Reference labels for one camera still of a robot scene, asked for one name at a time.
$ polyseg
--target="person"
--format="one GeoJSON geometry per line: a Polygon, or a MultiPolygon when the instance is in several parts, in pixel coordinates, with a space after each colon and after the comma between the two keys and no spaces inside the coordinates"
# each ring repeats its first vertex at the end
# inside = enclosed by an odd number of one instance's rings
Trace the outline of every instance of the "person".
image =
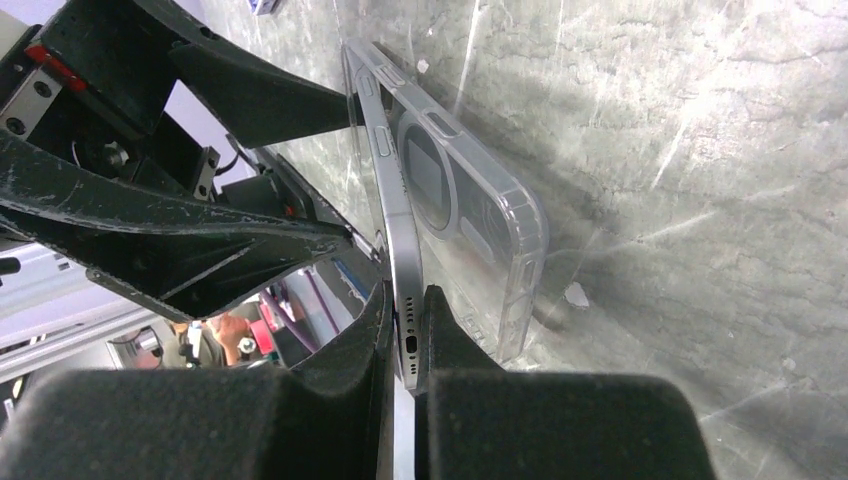
{"type": "MultiPolygon", "coordinates": [[[[261,318],[259,304],[250,302],[205,322],[197,358],[200,368],[228,367],[239,363],[239,342],[250,335],[249,323],[261,318]]],[[[170,323],[175,335],[163,342],[162,367],[186,368],[188,359],[180,354],[180,347],[188,344],[188,324],[170,323]]]]}

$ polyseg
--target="screw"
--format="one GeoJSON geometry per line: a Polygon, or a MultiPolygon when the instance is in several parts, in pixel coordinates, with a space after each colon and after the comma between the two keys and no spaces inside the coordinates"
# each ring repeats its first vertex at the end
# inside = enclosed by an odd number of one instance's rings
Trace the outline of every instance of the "screw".
{"type": "Polygon", "coordinates": [[[53,91],[50,90],[50,87],[48,87],[47,84],[44,82],[35,82],[33,88],[35,88],[35,93],[41,95],[44,98],[50,98],[53,96],[53,91]]]}
{"type": "Polygon", "coordinates": [[[23,135],[26,133],[26,125],[24,125],[24,122],[15,117],[11,117],[6,120],[6,128],[15,135],[23,135]]]}

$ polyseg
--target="human hand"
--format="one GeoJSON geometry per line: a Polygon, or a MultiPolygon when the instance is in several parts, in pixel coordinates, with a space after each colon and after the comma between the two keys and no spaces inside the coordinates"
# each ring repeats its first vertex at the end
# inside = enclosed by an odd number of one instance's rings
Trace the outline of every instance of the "human hand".
{"type": "Polygon", "coordinates": [[[236,350],[242,338],[246,337],[250,328],[248,321],[229,313],[221,315],[217,321],[209,322],[212,336],[225,350],[236,350]]]}

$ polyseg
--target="marble surface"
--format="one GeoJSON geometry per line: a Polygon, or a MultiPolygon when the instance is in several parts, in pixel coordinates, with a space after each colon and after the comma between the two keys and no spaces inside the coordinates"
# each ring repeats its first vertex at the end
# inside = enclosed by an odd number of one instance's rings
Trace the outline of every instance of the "marble surface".
{"type": "MultiPolygon", "coordinates": [[[[339,91],[379,42],[541,198],[508,367],[671,380],[722,479],[848,478],[848,2],[244,3],[210,26],[339,91]]],[[[277,148],[364,225],[349,142],[277,148]]]]}

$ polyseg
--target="clear phone case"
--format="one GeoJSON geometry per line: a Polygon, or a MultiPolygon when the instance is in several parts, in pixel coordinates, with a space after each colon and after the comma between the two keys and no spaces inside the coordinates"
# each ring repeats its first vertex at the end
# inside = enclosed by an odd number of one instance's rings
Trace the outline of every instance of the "clear phone case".
{"type": "Polygon", "coordinates": [[[535,195],[376,46],[349,39],[381,84],[418,224],[426,283],[490,355],[521,353],[548,249],[535,195]]]}

